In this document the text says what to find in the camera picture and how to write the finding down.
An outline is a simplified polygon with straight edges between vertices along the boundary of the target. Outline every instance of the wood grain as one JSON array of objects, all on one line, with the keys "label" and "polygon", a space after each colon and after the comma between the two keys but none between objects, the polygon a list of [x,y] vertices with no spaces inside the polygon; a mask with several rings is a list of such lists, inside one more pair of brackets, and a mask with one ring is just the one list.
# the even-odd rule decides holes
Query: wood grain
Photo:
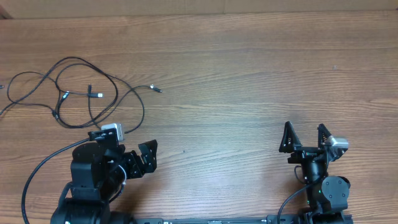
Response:
[{"label": "wood grain", "polygon": [[0,0],[13,19],[395,10],[398,0]]},{"label": "wood grain", "polygon": [[[277,151],[291,120],[308,146],[319,123],[349,139],[351,148],[330,164],[330,174],[351,181],[347,212],[356,223],[396,223],[397,11],[5,20],[0,30],[1,84],[76,55],[132,85],[163,89],[139,90],[146,118],[125,142],[137,150],[157,139],[158,169],[128,181],[112,209],[162,218],[275,214],[300,188],[288,155]],[[12,97],[38,80],[16,80]],[[87,68],[61,80],[68,90],[85,92],[91,83],[103,92],[95,110],[114,96]],[[56,98],[45,82],[27,101],[54,106]],[[0,90],[0,105],[7,104]],[[85,122],[86,98],[71,96],[62,113],[71,123]],[[133,127],[140,116],[129,96],[107,123]],[[15,106],[0,117],[0,223],[22,223],[21,192],[33,168],[90,130],[62,128],[45,108]],[[70,181],[71,153],[53,158],[33,179],[31,223],[48,223]],[[285,212],[304,201],[296,198]]]}]

